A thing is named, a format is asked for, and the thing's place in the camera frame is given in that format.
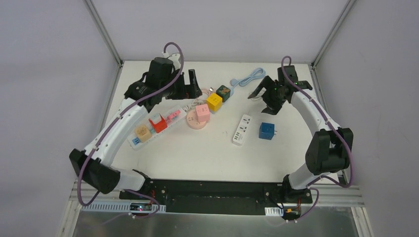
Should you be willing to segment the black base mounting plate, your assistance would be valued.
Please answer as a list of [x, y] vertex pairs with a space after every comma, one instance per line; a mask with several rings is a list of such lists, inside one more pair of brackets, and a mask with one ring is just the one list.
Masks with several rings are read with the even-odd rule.
[[120, 199], [154, 198], [166, 212], [188, 214], [263, 215], [270, 207], [297, 207], [313, 202], [308, 189], [292, 190], [281, 182], [227, 182], [147, 178], [134, 193]]

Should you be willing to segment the long white power strip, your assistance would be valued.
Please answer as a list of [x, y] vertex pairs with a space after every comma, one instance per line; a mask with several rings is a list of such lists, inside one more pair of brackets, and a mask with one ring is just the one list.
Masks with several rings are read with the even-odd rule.
[[144, 122], [136, 125], [126, 140], [129, 146], [137, 151], [183, 121], [186, 114], [186, 111], [180, 106], [175, 106], [162, 114], [153, 114]]

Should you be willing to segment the round pink socket base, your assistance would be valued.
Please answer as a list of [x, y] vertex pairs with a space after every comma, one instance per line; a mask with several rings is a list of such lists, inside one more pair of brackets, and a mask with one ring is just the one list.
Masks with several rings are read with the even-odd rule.
[[187, 125], [195, 130], [204, 128], [207, 125], [207, 121], [199, 122], [195, 110], [190, 110], [186, 115]]

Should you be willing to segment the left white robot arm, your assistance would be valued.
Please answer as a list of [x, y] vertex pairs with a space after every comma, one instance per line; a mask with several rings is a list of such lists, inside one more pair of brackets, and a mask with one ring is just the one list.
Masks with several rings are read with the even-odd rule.
[[94, 140], [82, 150], [70, 152], [79, 179], [102, 194], [129, 189], [138, 199], [146, 199], [151, 187], [143, 174], [111, 165], [124, 140], [162, 99], [195, 99], [202, 95], [195, 70], [189, 69], [188, 74], [190, 83], [185, 84], [180, 53], [154, 58], [143, 77], [128, 87], [116, 113]]

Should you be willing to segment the dark green cube plug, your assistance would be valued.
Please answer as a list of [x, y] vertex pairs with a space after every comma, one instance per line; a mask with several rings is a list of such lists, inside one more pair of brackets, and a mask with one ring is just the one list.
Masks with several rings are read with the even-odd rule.
[[218, 95], [218, 96], [220, 96], [221, 98], [222, 98], [222, 102], [223, 103], [225, 103], [229, 98], [230, 98], [230, 95], [231, 95], [231, 89], [230, 88], [228, 88], [228, 87], [226, 87], [226, 86], [224, 86], [224, 85], [221, 85], [217, 90], [216, 90], [216, 94]]

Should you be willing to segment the pink flat plug adapter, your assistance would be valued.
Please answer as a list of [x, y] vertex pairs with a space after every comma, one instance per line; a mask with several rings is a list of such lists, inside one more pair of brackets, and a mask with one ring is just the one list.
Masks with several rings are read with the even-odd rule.
[[168, 120], [172, 120], [174, 118], [176, 118], [178, 115], [180, 115], [180, 110], [176, 110], [174, 112], [172, 112], [171, 114], [169, 114], [169, 116], [167, 117]]

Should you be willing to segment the blue cube plug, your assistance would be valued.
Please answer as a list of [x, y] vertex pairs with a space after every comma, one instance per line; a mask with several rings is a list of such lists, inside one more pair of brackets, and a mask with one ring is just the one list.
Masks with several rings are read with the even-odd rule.
[[272, 140], [272, 138], [277, 134], [275, 129], [275, 124], [262, 122], [259, 127], [259, 139]]

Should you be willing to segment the yellow cube plug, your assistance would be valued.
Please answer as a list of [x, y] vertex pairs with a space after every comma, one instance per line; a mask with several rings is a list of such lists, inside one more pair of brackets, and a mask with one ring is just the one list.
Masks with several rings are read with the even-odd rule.
[[219, 95], [217, 95], [216, 93], [212, 93], [207, 99], [206, 99], [206, 103], [208, 108], [212, 111], [212, 112], [217, 112], [223, 103], [222, 97], [220, 97]]

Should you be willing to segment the small white power strip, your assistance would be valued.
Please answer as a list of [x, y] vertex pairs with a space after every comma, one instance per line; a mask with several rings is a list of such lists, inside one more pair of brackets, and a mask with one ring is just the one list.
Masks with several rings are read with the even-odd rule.
[[251, 122], [252, 122], [252, 117], [251, 116], [249, 116], [247, 114], [244, 114], [241, 117], [241, 119], [239, 121], [239, 124], [238, 124], [238, 126], [237, 126], [237, 128], [236, 128], [236, 130], [233, 134], [232, 144], [234, 144], [236, 146], [239, 146], [239, 147], [243, 145], [244, 140], [247, 136], [249, 127], [251, 125]]

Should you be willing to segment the pink cube plug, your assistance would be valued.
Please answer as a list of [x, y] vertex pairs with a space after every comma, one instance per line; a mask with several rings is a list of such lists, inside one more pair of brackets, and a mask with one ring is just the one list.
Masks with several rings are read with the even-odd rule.
[[210, 111], [207, 104], [197, 105], [195, 107], [198, 122], [208, 122], [210, 119]]

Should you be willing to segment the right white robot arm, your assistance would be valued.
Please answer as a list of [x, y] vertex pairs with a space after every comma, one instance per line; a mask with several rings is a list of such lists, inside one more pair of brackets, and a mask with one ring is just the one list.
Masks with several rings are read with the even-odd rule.
[[277, 80], [265, 76], [248, 98], [256, 97], [262, 89], [265, 92], [261, 98], [266, 104], [263, 113], [276, 115], [288, 102], [300, 113], [312, 134], [305, 163], [283, 179], [280, 194], [284, 201], [295, 201], [300, 191], [319, 179], [350, 167], [353, 132], [341, 127], [326, 113], [310, 95], [311, 84], [298, 79], [293, 65], [279, 67]]

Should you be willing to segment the aluminium frame rail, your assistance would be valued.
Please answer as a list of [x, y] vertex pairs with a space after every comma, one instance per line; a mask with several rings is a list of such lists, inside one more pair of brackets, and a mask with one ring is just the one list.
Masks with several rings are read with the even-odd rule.
[[160, 204], [170, 206], [182, 201], [191, 204], [195, 200], [213, 198], [227, 199], [233, 203], [254, 201], [255, 203], [313, 204], [319, 206], [363, 207], [364, 201], [359, 188], [343, 189], [332, 184], [313, 185], [304, 191], [285, 191], [281, 183], [271, 182], [224, 182], [193, 180], [148, 180], [139, 193], [151, 195]]

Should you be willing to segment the beige cube plug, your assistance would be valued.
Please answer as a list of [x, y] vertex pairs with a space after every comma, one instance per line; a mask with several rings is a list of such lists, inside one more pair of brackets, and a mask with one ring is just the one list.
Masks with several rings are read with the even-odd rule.
[[152, 138], [152, 134], [148, 127], [144, 124], [137, 126], [134, 129], [134, 133], [137, 136], [137, 138], [140, 140], [141, 143], [145, 143], [150, 138]]

